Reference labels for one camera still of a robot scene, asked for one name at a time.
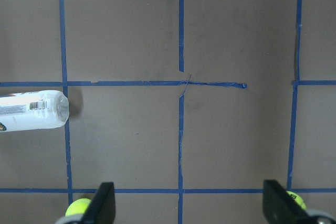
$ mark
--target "floor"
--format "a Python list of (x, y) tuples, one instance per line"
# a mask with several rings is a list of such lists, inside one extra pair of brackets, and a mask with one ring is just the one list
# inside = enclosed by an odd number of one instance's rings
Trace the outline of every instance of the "floor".
[(1, 223), (105, 181), (116, 224), (266, 223), (266, 178), (336, 215), (336, 0), (0, 3), (0, 93), (70, 101), (65, 127), (0, 134)]

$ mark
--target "painter's tape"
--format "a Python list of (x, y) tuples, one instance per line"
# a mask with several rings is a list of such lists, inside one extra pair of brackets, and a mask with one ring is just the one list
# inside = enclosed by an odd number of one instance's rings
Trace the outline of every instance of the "painter's tape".
[(198, 82), (198, 81), (68, 81), (68, 82), (0, 82), (0, 87), (85, 87), (85, 86), (180, 86), (184, 84), (218, 86), (247, 89), (247, 84), (238, 82)]
[(297, 26), (297, 38), (296, 38), (296, 79), (300, 80), (300, 47), (301, 47), (301, 16), (302, 16), (302, 0), (297, 0), (296, 9), (296, 26)]
[(336, 81), (335, 80), (330, 80), (330, 81), (295, 81), (293, 83), (294, 86), (332, 86), (332, 85), (336, 85)]
[[(303, 193), (336, 193), (336, 188), (293, 188), (293, 192), (298, 194)], [(73, 189), (75, 194), (95, 194), (97, 189)], [(116, 194), (179, 194), (178, 189), (151, 189), (151, 188), (119, 188), (115, 189)], [(0, 188), (0, 193), (12, 194), (67, 194), (68, 189), (59, 188)], [(249, 188), (205, 188), (205, 189), (184, 189), (184, 194), (262, 194), (262, 189), (249, 189)]]
[[(60, 41), (61, 41), (61, 63), (62, 63), (62, 83), (68, 81), (67, 62), (66, 62), (66, 40), (65, 40), (65, 8), (64, 0), (59, 0), (59, 24), (60, 24)], [(68, 97), (68, 87), (64, 85), (63, 93)], [(68, 176), (68, 202), (73, 202), (72, 193), (72, 174), (71, 174), (71, 152), (70, 152), (70, 129), (69, 120), (65, 124), (65, 148), (67, 161), (67, 176)]]
[(182, 224), (183, 222), (183, 174), (182, 174), (182, 139), (183, 139), (183, 131), (184, 131), (184, 94), (187, 89), (189, 81), (187, 81), (185, 89), (181, 94), (178, 107), (179, 107), (179, 117), (178, 117), (178, 139), (179, 139), (179, 149), (178, 149), (178, 171), (179, 171), (179, 178), (178, 178), (178, 203), (177, 203), (177, 223)]
[(179, 53), (178, 53), (178, 69), (180, 72), (184, 72), (184, 0), (178, 0), (178, 11), (179, 11), (179, 21), (178, 21), (178, 43), (179, 43)]
[(292, 114), (290, 123), (289, 155), (288, 155), (288, 169), (287, 169), (287, 190), (291, 190), (292, 188), (297, 103), (298, 103), (298, 87), (293, 86)]

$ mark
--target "white plastic bottle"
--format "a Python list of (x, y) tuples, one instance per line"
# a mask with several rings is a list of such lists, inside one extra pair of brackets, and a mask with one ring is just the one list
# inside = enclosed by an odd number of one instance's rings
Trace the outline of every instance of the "white plastic bottle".
[(60, 91), (0, 95), (0, 132), (57, 128), (68, 118), (69, 102)]

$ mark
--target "bottle label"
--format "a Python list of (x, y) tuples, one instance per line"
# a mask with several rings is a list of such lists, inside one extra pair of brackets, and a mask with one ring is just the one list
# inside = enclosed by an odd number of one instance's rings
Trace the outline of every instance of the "bottle label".
[(0, 98), (1, 97), (14, 97), (14, 94), (0, 94)]
[(0, 106), (0, 115), (20, 114), (26, 112), (25, 105)]
[(7, 131), (7, 127), (0, 123), (0, 131)]

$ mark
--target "tennis ball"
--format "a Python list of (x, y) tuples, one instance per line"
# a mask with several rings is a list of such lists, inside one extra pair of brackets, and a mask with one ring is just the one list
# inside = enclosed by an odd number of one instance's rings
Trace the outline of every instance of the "tennis ball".
[(303, 202), (303, 199), (297, 195), (296, 193), (293, 193), (292, 191), (287, 191), (287, 193), (289, 194), (290, 197), (292, 197), (293, 200), (295, 200), (295, 202), (303, 209), (306, 210), (307, 206), (306, 204)]
[(77, 199), (68, 207), (65, 216), (84, 214), (90, 202), (90, 199)]

